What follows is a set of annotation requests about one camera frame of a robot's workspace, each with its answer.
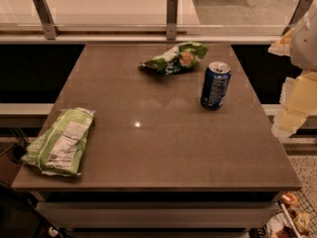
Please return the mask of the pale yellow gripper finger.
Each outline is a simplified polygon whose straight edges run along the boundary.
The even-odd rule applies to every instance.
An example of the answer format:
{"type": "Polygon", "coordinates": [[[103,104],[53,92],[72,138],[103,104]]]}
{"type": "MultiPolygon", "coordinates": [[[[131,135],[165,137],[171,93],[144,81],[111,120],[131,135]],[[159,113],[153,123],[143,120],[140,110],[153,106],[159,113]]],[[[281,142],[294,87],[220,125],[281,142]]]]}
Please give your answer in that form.
{"type": "Polygon", "coordinates": [[[317,110],[317,72],[303,70],[296,78],[288,77],[280,93],[281,110],[271,127],[277,138],[288,138],[317,110]]]}

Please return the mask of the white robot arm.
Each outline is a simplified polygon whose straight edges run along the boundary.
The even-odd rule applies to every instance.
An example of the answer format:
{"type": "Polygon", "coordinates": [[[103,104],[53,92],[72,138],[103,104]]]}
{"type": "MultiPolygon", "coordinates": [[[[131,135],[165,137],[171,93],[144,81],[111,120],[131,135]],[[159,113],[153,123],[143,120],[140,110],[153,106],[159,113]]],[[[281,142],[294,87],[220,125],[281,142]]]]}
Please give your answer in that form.
{"type": "Polygon", "coordinates": [[[288,138],[317,110],[317,15],[307,12],[298,23],[268,51],[277,56],[289,56],[302,72],[288,77],[279,97],[280,110],[273,119],[272,134],[288,138]]]}

